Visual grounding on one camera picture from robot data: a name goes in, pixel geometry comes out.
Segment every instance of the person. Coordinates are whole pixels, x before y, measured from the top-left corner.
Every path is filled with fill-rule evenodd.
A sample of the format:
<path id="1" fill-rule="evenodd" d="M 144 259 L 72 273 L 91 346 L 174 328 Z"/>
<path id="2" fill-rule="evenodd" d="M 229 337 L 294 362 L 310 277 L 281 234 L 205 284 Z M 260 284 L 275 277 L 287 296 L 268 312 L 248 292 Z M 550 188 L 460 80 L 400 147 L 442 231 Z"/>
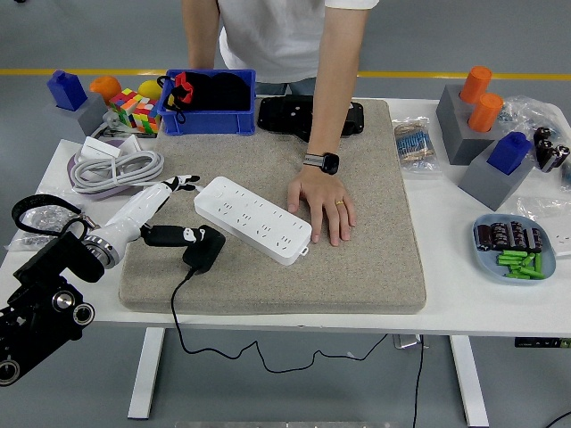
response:
<path id="1" fill-rule="evenodd" d="M 258 94 L 282 95 L 288 86 L 293 94 L 313 93 L 307 153 L 337 153 L 365 26 L 378 0 L 181 1 L 191 69 L 214 68 L 219 40 L 229 69 L 256 70 Z M 288 211 L 295 213 L 301 199 L 310 206 L 314 243 L 324 213 L 333 246 L 351 239 L 356 210 L 338 176 L 302 164 L 288 186 Z"/>

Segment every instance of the colorful cube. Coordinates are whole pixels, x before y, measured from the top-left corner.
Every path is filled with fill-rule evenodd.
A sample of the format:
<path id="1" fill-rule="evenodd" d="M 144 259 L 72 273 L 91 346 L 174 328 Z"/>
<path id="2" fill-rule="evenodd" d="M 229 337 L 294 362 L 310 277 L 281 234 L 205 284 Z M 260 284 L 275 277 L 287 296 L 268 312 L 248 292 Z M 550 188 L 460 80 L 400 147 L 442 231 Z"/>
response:
<path id="1" fill-rule="evenodd" d="M 137 124 L 133 117 L 133 112 L 137 109 L 140 103 L 149 103 L 148 98 L 144 98 L 137 92 L 131 89 L 124 89 L 115 95 L 110 101 L 109 105 L 117 114 L 119 120 L 130 128 L 136 128 Z"/>
<path id="2" fill-rule="evenodd" d="M 161 126 L 161 115 L 158 113 L 158 105 L 155 100 L 142 101 L 133 111 L 133 119 L 137 129 L 149 134 L 158 134 Z"/>

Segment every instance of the gray floor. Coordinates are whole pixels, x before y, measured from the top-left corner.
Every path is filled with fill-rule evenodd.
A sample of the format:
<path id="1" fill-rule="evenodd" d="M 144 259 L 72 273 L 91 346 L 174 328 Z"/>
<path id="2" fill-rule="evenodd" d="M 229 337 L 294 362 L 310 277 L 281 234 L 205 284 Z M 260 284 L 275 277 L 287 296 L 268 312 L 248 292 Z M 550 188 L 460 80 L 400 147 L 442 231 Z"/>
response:
<path id="1" fill-rule="evenodd" d="M 0 69 L 186 67 L 178 2 L 28 0 L 0 3 Z M 568 0 L 381 0 L 361 70 L 571 73 Z M 132 38 L 147 30 L 144 41 Z M 82 75 L 84 85 L 95 76 Z M 15 232 L 13 204 L 34 193 L 59 141 L 42 118 L 48 76 L 0 75 L 0 244 Z M 120 76 L 123 86 L 144 77 Z M 360 78 L 357 96 L 440 97 L 441 79 Z M 571 119 L 571 82 L 494 80 L 503 96 L 556 104 Z M 3 259 L 5 250 L 0 252 Z M 250 351 L 238 361 L 188 356 L 166 337 L 151 419 L 126 418 L 144 329 L 92 325 L 10 388 L 0 390 L 0 426 L 173 427 L 182 421 L 369 421 L 411 426 L 419 349 L 389 336 L 364 362 L 318 358 L 311 369 L 268 374 Z M 186 329 L 188 346 L 236 352 L 254 339 L 272 368 L 305 365 L 317 348 L 364 355 L 380 336 Z M 428 337 L 418 426 L 465 426 L 448 339 Z M 521 350 L 512 338 L 472 338 L 492 427 L 543 427 L 571 410 L 567 350 Z M 571 426 L 571 419 L 557 427 Z"/>

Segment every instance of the black wire harness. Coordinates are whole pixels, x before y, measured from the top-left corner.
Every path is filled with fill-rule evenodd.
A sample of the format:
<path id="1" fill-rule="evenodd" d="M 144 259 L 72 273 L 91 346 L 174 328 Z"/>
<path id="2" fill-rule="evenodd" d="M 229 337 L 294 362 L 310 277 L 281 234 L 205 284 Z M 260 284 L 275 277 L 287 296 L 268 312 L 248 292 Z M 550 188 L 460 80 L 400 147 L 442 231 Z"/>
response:
<path id="1" fill-rule="evenodd" d="M 567 417 L 571 415 L 571 412 L 567 412 L 564 415 L 561 415 L 560 417 L 555 418 L 553 421 L 551 421 L 545 428 L 551 428 L 554 424 L 556 424 L 557 422 L 559 422 L 561 419 L 563 419 L 564 417 Z"/>
<path id="2" fill-rule="evenodd" d="M 367 352 L 367 354 L 362 358 L 351 357 L 349 355 L 329 355 L 329 354 L 326 354 L 325 352 L 323 352 L 321 350 L 316 350 L 315 352 L 313 352 L 313 357 L 311 359 L 311 362 L 307 366 L 301 366 L 301 367 L 296 367 L 296 368 L 288 368 L 286 370 L 273 370 L 273 369 L 268 367 L 268 364 L 266 363 L 266 359 L 264 358 L 263 354 L 261 353 L 260 343 L 258 341 L 253 341 L 249 345 L 244 346 L 240 350 L 240 352 L 238 352 L 235 356 L 228 355 L 228 354 L 222 352 L 221 350 L 217 350 L 215 348 L 202 348 L 200 350 L 190 350 L 185 345 L 185 339 L 183 337 L 182 330 L 180 328 L 180 324 L 178 322 L 177 311 L 175 310 L 175 299 L 177 297 L 178 290 L 180 290 L 180 287 L 182 287 L 194 275 L 194 273 L 195 273 L 195 270 L 191 269 L 190 272 L 188 273 L 188 275 L 185 277 L 185 279 L 182 282 L 180 282 L 180 284 L 177 285 L 177 288 L 175 288 L 175 290 L 172 293 L 172 296 L 170 298 L 170 310 L 172 311 L 172 316 L 174 317 L 174 320 L 175 320 L 175 327 L 177 328 L 178 338 L 180 340 L 180 345 L 182 346 L 183 351 L 189 355 L 196 355 L 196 354 L 200 354 L 200 353 L 209 351 L 209 352 L 214 352 L 216 354 L 219 354 L 224 358 L 234 360 L 234 359 L 239 359 L 240 357 L 242 357 L 242 354 L 244 354 L 244 352 L 246 352 L 250 348 L 255 348 L 258 351 L 258 355 L 260 356 L 261 363 L 263 364 L 264 368 L 268 372 L 275 374 L 275 375 L 278 375 L 278 374 L 283 374 L 283 373 L 298 372 L 298 371 L 302 371 L 302 370 L 306 370 L 306 369 L 310 368 L 315 363 L 315 357 L 318 354 L 321 355 L 322 357 L 325 357 L 325 358 L 339 358 L 339 359 L 351 359 L 353 361 L 364 361 L 375 350 L 375 348 L 381 344 L 381 342 L 388 335 L 388 334 L 385 334 L 377 343 L 375 343 L 375 345 L 370 349 L 370 351 Z"/>
<path id="3" fill-rule="evenodd" d="M 214 235 L 209 240 L 205 240 L 205 241 L 202 241 L 200 243 L 196 243 L 194 245 L 189 246 L 183 255 L 183 260 L 185 261 L 185 263 L 187 265 L 190 266 L 190 270 L 188 271 L 188 274 L 186 274 L 185 279 L 183 279 L 177 285 L 177 287 L 174 289 L 174 291 L 172 292 L 172 295 L 170 296 L 170 310 L 172 312 L 172 317 L 174 318 L 174 321 L 175 321 L 175 327 L 177 328 L 178 339 L 180 340 L 180 345 L 186 354 L 196 355 L 196 354 L 200 354 L 203 352 L 214 352 L 214 353 L 216 353 L 216 354 L 218 354 L 224 358 L 227 358 L 230 360 L 236 360 L 236 359 L 239 359 L 240 357 L 242 357 L 244 352 L 246 352 L 250 348 L 255 348 L 256 351 L 258 352 L 258 355 L 260 356 L 260 360 L 261 360 L 261 363 L 263 364 L 264 369 L 266 369 L 266 371 L 268 371 L 269 373 L 279 375 L 279 374 L 283 374 L 283 373 L 299 372 L 299 371 L 306 370 L 306 369 L 310 368 L 311 366 L 313 366 L 313 364 L 315 364 L 315 358 L 317 355 L 321 355 L 322 357 L 325 357 L 325 358 L 338 358 L 338 359 L 350 359 L 353 361 L 364 361 L 377 348 L 377 346 L 380 345 L 386 339 L 386 336 L 388 336 L 388 333 L 384 334 L 383 337 L 381 337 L 381 339 L 379 341 L 377 341 L 377 343 L 375 343 L 375 345 L 373 345 L 373 347 L 362 358 L 352 357 L 349 355 L 329 355 L 329 354 L 326 354 L 325 352 L 323 352 L 322 350 L 316 350 L 315 352 L 313 352 L 311 362 L 308 365 L 300 366 L 300 367 L 294 367 L 294 368 L 287 368 L 286 370 L 273 370 L 273 369 L 268 367 L 268 364 L 266 363 L 266 359 L 264 358 L 263 354 L 261 353 L 260 343 L 257 340 L 253 341 L 252 343 L 250 343 L 247 346 L 244 346 L 235 356 L 228 355 L 228 354 L 222 352 L 221 350 L 217 350 L 215 348 L 202 348 L 199 350 L 190 350 L 189 348 L 186 347 L 185 338 L 182 334 L 182 329 L 180 328 L 180 323 L 178 322 L 177 311 L 175 309 L 175 299 L 177 298 L 177 293 L 180 290 L 180 288 L 186 282 L 188 282 L 190 280 L 190 278 L 192 278 L 194 275 L 200 275 L 200 274 L 206 273 L 210 270 L 210 268 L 214 264 L 214 261 L 216 260 L 220 251 L 222 250 L 222 247 L 224 246 L 225 241 L 226 241 L 226 238 L 224 237 L 224 235 L 222 235 L 221 233 L 217 233 L 216 235 Z M 413 425 L 412 425 L 413 428 L 415 428 L 416 424 L 417 424 L 418 386 L 420 383 L 420 374 L 422 373 L 423 360 L 424 360 L 424 336 L 421 335 L 420 336 L 420 364 L 418 367 L 417 381 L 416 381 L 416 385 L 415 385 L 414 420 L 413 420 Z"/>

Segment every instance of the green battery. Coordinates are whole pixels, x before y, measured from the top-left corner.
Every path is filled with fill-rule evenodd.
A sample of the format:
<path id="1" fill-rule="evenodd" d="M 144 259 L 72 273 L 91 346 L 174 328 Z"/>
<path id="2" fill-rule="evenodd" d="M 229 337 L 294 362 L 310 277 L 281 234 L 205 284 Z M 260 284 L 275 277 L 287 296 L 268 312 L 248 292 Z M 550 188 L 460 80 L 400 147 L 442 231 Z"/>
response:
<path id="1" fill-rule="evenodd" d="M 529 267 L 522 267 L 521 269 L 519 269 L 519 273 L 524 274 L 524 275 L 529 275 L 533 279 L 545 278 L 544 274 L 542 274 L 541 272 L 535 272 L 534 269 L 530 269 Z"/>
<path id="2" fill-rule="evenodd" d="M 522 274 L 506 274 L 507 278 L 516 278 L 516 279 L 532 279 L 529 275 L 522 275 Z"/>
<path id="3" fill-rule="evenodd" d="M 523 257 L 502 256 L 501 254 L 498 256 L 498 260 L 512 260 L 512 261 L 516 261 L 517 263 L 519 263 L 519 262 L 522 261 L 523 259 L 524 259 Z"/>
<path id="4" fill-rule="evenodd" d="M 520 266 L 517 260 L 501 260 L 498 259 L 498 266 Z"/>
<path id="5" fill-rule="evenodd" d="M 516 257 L 527 257 L 527 251 L 517 251 L 517 250 L 504 250 L 502 253 L 504 256 L 516 256 Z"/>
<path id="6" fill-rule="evenodd" d="M 521 265 L 522 266 L 529 266 L 530 263 L 532 262 L 532 260 L 534 259 L 534 257 L 535 256 L 533 254 L 530 254 L 525 259 L 521 260 Z"/>
<path id="7" fill-rule="evenodd" d="M 535 255 L 534 271 L 539 273 L 542 272 L 542 254 L 540 252 Z"/>

